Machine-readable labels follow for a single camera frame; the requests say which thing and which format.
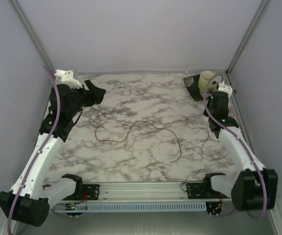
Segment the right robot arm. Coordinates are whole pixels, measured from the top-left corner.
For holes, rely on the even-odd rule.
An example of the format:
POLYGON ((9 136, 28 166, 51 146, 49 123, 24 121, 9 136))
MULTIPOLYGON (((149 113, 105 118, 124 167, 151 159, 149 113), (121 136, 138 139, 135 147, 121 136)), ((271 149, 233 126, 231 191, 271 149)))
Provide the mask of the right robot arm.
POLYGON ((206 174, 204 188, 209 196, 221 193, 231 198, 238 211, 273 209, 276 201, 278 175, 262 164, 242 136, 237 121, 228 115, 228 94, 214 92, 208 99, 204 115, 209 119, 210 131, 228 150, 236 169, 236 179, 224 173, 206 174))

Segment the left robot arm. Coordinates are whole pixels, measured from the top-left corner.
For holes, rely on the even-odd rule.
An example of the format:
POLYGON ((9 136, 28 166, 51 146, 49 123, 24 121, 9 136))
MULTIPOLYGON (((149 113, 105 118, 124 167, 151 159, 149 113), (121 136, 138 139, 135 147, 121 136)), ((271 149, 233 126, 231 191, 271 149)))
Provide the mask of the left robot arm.
POLYGON ((65 174, 47 189, 43 184, 54 157, 75 126, 74 117, 84 107, 100 104, 105 94, 105 89, 96 87, 90 80, 78 88, 67 84, 53 86, 48 114, 42 121, 31 157, 10 191, 0 192, 0 207, 9 221, 39 227, 60 201, 84 197, 80 176, 65 174))

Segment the light green mug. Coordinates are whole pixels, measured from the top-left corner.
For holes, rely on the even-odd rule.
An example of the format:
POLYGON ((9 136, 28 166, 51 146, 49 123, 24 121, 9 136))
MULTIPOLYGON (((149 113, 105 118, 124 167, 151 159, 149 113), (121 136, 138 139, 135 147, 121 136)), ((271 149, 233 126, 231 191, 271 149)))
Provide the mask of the light green mug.
MULTIPOLYGON (((203 91, 206 89, 207 83, 209 82, 209 80, 212 77, 214 77, 214 73, 211 71, 205 70, 201 72, 199 81, 198 81, 198 88, 199 88, 200 93, 203 93, 203 91)), ((216 76, 214 80, 210 83, 210 85, 208 86, 207 92, 209 92, 210 90, 216 90, 220 81, 221 81, 221 77, 216 76)))

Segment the dark floral square plate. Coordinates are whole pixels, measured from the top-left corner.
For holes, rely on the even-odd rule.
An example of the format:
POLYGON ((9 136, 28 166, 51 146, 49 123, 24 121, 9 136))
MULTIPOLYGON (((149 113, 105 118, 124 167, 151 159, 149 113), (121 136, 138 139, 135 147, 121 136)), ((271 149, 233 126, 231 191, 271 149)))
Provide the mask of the dark floral square plate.
POLYGON ((203 92, 198 87, 200 75, 185 77, 183 82, 194 101, 203 101, 203 92))

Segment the right controller board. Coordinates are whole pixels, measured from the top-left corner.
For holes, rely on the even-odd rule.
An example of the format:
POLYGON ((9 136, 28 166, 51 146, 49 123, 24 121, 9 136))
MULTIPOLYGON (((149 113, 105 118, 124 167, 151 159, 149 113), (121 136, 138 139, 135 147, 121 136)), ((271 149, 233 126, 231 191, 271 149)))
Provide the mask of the right controller board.
POLYGON ((223 211, 224 198, 219 201, 206 202, 206 212, 209 217, 219 217, 223 211))

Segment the controller board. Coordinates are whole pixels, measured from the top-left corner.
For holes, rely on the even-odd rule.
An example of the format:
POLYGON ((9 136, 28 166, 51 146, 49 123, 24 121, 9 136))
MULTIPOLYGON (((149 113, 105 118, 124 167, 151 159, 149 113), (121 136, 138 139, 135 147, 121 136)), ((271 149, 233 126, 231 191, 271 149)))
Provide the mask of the controller board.
POLYGON ((206 202, 206 212, 209 217, 219 217, 223 211, 224 198, 219 201, 206 202))
POLYGON ((86 209, 85 204, 79 204, 79 203, 68 203, 65 204, 65 211, 69 218, 76 218, 78 219, 82 214, 83 211, 86 209))

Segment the left controller board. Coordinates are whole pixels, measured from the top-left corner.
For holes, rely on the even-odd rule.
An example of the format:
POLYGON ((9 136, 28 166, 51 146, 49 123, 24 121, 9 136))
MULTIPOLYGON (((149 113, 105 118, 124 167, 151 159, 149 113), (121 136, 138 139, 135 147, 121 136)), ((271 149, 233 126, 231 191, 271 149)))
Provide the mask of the left controller board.
POLYGON ((76 218, 78 219, 82 214, 83 211, 86 209, 85 204, 79 204, 79 203, 68 203, 65 204, 65 211, 69 218, 76 218))

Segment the right aluminium corner post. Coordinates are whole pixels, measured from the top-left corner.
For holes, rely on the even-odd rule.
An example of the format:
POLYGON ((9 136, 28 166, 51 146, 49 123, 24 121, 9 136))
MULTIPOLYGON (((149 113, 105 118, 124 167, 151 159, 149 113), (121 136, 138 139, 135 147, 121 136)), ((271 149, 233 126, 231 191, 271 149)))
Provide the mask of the right aluminium corner post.
POLYGON ((229 77, 230 74, 233 72, 234 68, 236 67, 238 61, 240 60, 247 44, 249 43, 252 35, 255 32, 264 12, 267 10, 268 6, 270 5, 271 0, 262 0, 255 15, 253 16, 228 68, 226 69, 226 75, 229 77))

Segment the aluminium corner post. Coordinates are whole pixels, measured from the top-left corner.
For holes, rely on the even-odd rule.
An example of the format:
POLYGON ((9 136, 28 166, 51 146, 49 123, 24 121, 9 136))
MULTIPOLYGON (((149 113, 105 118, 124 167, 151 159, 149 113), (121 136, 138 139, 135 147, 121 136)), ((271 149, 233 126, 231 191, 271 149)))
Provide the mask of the aluminium corner post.
POLYGON ((228 68, 226 69, 226 75, 229 77, 230 74, 233 72, 234 68, 236 67, 238 61, 240 60, 247 44, 249 43, 252 35, 255 32, 264 12, 267 10, 268 6, 270 5, 271 0, 262 0, 255 15, 253 16, 228 68))
POLYGON ((35 32, 32 24, 30 23, 28 17, 25 15, 24 11, 22 10, 21 6, 19 5, 17 0, 9 0, 10 4, 12 5, 15 13, 19 17, 20 21, 23 24, 23 27, 27 34, 29 35, 33 45, 35 46, 38 54, 40 55, 44 65, 46 65, 50 69, 54 69, 53 63, 50 60, 48 53, 46 52, 41 40, 39 39, 37 33, 35 32))

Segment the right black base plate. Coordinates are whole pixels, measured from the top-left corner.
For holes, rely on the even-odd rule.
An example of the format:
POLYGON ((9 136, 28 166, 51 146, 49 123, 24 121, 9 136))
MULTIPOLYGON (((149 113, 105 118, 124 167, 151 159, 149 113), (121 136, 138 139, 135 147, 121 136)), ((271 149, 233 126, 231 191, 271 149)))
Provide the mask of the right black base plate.
POLYGON ((230 198, 229 196, 213 190, 203 183, 185 183, 188 199, 220 199, 230 198))

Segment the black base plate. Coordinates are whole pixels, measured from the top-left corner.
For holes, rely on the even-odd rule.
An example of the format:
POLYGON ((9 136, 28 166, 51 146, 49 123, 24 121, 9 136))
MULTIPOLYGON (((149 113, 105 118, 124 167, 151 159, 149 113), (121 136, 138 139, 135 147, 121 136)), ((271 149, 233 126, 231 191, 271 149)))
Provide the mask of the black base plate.
POLYGON ((84 184, 78 200, 80 201, 94 201, 99 198, 99 184, 84 184))
POLYGON ((229 196, 213 190, 203 183, 185 183, 188 199, 220 199, 230 198, 229 196))

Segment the left aluminium corner post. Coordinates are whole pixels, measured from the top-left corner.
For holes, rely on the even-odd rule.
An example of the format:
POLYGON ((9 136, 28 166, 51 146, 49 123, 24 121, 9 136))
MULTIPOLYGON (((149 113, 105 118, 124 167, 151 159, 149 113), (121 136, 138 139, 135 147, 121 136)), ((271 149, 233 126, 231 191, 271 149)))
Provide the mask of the left aluminium corner post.
POLYGON ((46 52, 41 40, 39 39, 37 33, 35 32, 32 24, 30 23, 28 17, 25 15, 24 11, 22 10, 21 6, 19 5, 17 0, 9 0, 10 4, 12 5, 15 13, 19 17, 20 21, 23 24, 23 27, 27 34, 29 35, 33 45, 35 46, 38 54, 40 55, 44 65, 46 65, 50 69, 54 69, 53 63, 50 60, 48 53, 46 52))

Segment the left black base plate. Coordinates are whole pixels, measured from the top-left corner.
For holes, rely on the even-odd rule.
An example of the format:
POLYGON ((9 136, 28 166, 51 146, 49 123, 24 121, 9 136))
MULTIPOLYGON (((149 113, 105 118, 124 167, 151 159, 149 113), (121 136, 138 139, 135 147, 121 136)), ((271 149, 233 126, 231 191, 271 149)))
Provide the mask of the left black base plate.
POLYGON ((84 184, 78 200, 80 201, 94 201, 99 198, 99 184, 84 184))

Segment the aluminium front rail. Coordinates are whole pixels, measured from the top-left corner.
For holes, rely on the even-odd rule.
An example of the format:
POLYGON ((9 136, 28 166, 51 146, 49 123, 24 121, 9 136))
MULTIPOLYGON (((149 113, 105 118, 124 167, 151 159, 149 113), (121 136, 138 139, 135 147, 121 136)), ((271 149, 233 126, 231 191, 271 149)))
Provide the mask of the aluminium front rail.
MULTIPOLYGON (((80 202, 172 202, 172 201, 219 201, 220 199, 188 199, 185 183, 202 183, 201 181, 188 182, 123 182, 123 183, 86 183, 99 184, 99 198, 94 201, 80 201, 80 196, 68 196, 65 203, 80 202)), ((217 191, 228 195, 230 190, 225 186, 217 191)))

